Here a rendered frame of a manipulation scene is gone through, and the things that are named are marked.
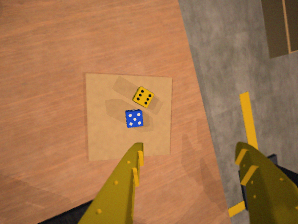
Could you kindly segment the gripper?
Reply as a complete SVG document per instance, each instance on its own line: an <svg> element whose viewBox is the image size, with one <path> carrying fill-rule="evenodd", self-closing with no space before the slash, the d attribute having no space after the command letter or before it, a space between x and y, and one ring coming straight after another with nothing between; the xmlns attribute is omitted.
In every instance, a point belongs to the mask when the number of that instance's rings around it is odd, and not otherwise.
<svg viewBox="0 0 298 224"><path fill-rule="evenodd" d="M264 154L237 142L235 164L246 186L250 224L298 224L298 188ZM133 144L78 224L133 224L135 186L144 165L144 144Z"/></svg>

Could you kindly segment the blue die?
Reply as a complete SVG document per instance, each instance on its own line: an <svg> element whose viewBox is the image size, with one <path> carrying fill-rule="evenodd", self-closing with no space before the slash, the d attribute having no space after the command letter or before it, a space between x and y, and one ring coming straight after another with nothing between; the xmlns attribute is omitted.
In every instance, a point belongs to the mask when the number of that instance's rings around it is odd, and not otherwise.
<svg viewBox="0 0 298 224"><path fill-rule="evenodd" d="M126 124L128 128L143 126L142 110L140 109L126 110L125 116L126 116Z"/></svg>

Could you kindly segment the yellow die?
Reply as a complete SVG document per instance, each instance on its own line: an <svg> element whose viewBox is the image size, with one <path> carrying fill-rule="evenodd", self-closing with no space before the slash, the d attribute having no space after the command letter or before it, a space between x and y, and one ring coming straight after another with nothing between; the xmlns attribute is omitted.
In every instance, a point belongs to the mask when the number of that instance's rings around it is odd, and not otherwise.
<svg viewBox="0 0 298 224"><path fill-rule="evenodd" d="M139 87L134 94L132 101L136 102L137 104L147 108L154 96L154 93L150 92L149 90L145 89L144 87Z"/></svg>

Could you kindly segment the tan flat mat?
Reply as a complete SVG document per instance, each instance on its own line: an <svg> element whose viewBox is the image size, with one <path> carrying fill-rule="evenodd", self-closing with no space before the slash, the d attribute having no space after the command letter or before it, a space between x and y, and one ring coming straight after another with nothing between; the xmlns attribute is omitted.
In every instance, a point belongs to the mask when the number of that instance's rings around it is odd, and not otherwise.
<svg viewBox="0 0 298 224"><path fill-rule="evenodd" d="M132 101L139 87L154 96ZM142 142L144 157L170 154L172 78L86 73L89 161L122 159ZM128 128L126 110L142 110L143 126Z"/></svg>

